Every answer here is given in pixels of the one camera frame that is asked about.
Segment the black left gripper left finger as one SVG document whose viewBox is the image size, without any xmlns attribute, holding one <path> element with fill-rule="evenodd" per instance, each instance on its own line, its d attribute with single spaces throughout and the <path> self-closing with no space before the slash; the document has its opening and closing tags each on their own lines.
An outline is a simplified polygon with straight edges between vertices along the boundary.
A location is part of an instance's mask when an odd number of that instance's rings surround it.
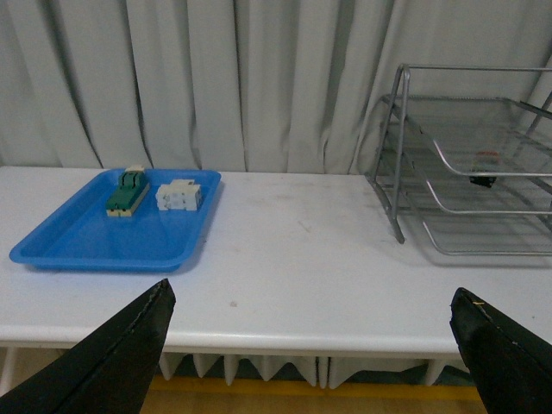
<svg viewBox="0 0 552 414">
<path fill-rule="evenodd" d="M 138 413 L 160 361 L 176 298 L 156 283 L 1 398 L 3 413 Z"/>
</svg>

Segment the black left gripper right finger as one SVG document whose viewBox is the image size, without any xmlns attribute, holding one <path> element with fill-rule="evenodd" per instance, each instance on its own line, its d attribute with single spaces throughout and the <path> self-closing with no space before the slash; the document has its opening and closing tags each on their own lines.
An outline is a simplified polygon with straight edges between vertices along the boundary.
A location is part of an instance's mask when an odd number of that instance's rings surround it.
<svg viewBox="0 0 552 414">
<path fill-rule="evenodd" d="M 450 327 L 487 412 L 551 412 L 548 342 L 462 287 Z"/>
</svg>

